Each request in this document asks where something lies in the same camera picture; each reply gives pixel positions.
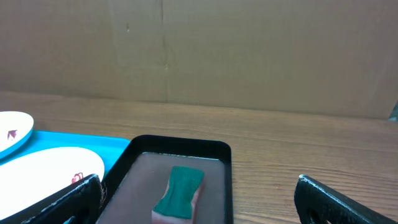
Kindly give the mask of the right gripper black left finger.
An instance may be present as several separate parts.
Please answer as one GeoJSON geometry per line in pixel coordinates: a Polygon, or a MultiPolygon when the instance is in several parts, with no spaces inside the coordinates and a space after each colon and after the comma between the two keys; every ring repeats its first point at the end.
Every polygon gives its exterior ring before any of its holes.
{"type": "Polygon", "coordinates": [[[65,195],[47,205],[37,215],[23,224],[64,223],[74,218],[74,223],[96,223],[102,198],[102,186],[96,174],[71,184],[65,195]]]}

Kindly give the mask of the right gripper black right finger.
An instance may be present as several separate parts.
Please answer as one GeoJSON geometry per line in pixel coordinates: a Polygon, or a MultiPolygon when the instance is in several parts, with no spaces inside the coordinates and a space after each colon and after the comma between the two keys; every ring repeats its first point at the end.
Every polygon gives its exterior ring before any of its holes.
{"type": "Polygon", "coordinates": [[[301,223],[397,224],[304,174],[299,175],[294,203],[301,223]]]}

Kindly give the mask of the pink plate with red stain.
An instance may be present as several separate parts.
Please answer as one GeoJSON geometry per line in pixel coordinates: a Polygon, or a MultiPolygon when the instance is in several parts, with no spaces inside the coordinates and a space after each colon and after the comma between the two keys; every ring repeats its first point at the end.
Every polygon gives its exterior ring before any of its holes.
{"type": "Polygon", "coordinates": [[[100,156],[82,147],[55,147],[1,165],[1,219],[10,217],[69,185],[104,176],[100,156]]]}

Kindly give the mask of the green and pink sponge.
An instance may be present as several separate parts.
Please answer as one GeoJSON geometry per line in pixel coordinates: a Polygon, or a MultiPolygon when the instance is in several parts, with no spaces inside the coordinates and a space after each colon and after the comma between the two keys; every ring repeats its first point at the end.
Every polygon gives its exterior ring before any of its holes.
{"type": "Polygon", "coordinates": [[[151,213],[152,224],[194,224],[205,173],[191,167],[172,167],[163,197],[151,213]]]}

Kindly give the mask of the light blue plate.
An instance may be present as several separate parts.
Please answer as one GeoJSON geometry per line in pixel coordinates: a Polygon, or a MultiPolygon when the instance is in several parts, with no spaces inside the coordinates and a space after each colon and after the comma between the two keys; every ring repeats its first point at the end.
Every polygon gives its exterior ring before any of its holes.
{"type": "Polygon", "coordinates": [[[34,119],[20,111],[1,112],[1,159],[18,150],[33,132],[34,119]]]}

